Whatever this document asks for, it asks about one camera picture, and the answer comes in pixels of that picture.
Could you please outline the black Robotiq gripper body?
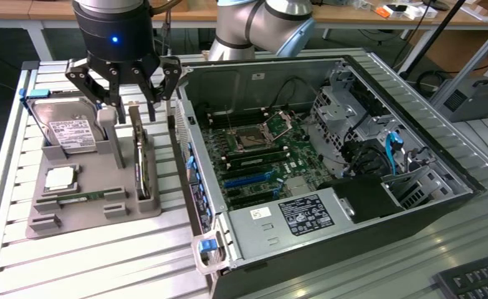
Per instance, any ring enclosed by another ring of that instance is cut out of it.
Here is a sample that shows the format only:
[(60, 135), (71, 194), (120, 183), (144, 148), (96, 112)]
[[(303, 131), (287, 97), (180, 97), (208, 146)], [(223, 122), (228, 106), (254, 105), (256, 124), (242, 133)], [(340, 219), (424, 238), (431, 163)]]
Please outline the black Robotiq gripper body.
[(108, 81), (136, 83), (132, 68), (151, 76), (160, 65), (148, 1), (74, 1), (87, 65)]

